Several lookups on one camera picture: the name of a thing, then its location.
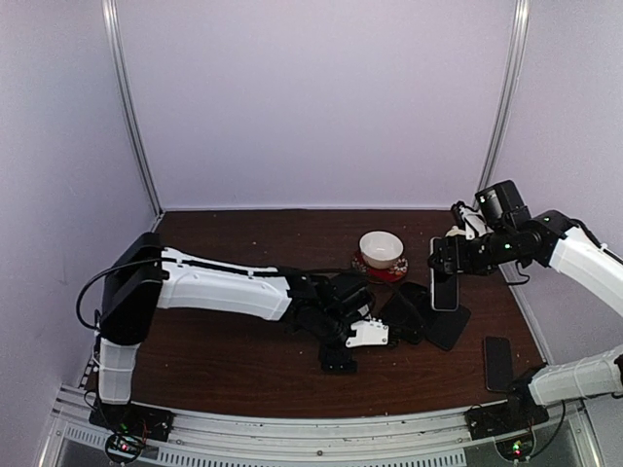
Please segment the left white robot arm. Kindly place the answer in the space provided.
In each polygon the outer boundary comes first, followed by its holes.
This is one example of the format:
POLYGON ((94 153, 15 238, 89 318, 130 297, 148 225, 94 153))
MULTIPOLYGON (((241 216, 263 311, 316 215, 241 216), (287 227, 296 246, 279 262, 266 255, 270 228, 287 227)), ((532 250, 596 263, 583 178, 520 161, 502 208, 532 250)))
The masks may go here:
POLYGON ((327 373, 351 373, 354 348, 386 345, 388 327, 371 317, 373 297, 355 272, 256 268, 191 256, 142 234, 106 272, 99 335, 97 394, 103 417, 120 432, 133 430, 140 412, 131 404, 139 346, 156 310, 194 308, 288 320, 320 343, 327 373))

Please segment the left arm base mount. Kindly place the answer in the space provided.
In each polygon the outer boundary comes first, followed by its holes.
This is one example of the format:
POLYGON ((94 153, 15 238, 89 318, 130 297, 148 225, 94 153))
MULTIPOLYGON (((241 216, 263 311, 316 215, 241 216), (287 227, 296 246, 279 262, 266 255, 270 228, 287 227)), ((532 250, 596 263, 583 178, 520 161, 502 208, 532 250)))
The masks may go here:
POLYGON ((107 430, 104 453, 115 463, 130 463, 153 451, 150 442, 166 442, 174 415, 145 406, 109 405, 95 402, 89 422, 107 430))

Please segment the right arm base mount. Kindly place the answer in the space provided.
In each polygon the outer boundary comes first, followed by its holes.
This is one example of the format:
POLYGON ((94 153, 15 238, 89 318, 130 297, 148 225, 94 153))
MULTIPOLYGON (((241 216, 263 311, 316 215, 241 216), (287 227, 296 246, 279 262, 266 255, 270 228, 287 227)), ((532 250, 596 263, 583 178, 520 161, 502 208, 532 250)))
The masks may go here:
POLYGON ((472 406, 464 417, 473 441, 491 439, 502 459, 519 463, 535 452, 534 428, 547 422, 549 413, 541 407, 516 412, 509 402, 503 402, 472 406))

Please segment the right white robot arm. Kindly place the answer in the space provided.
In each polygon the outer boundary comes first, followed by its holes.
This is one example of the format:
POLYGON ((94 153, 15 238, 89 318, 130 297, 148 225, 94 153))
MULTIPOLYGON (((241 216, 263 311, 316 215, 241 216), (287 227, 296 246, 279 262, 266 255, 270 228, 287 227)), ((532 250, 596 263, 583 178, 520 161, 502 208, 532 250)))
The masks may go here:
MULTIPOLYGON (((455 233, 434 241, 427 263, 446 274, 487 275, 506 263, 537 262, 582 285, 622 312, 622 259, 598 242, 585 224, 549 210, 516 224, 499 217, 475 236, 455 233)), ((546 365, 513 381, 499 408, 505 428, 521 428, 536 406, 610 394, 622 396, 622 346, 562 365, 546 365)))

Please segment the white-edged black phone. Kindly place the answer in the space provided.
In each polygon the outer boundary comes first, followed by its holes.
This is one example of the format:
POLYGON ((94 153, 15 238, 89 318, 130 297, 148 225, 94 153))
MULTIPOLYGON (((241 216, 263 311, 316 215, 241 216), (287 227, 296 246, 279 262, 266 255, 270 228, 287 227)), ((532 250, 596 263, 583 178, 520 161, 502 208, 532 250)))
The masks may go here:
POLYGON ((430 240, 430 306, 435 311, 458 310, 458 274, 455 244, 441 237, 430 240))

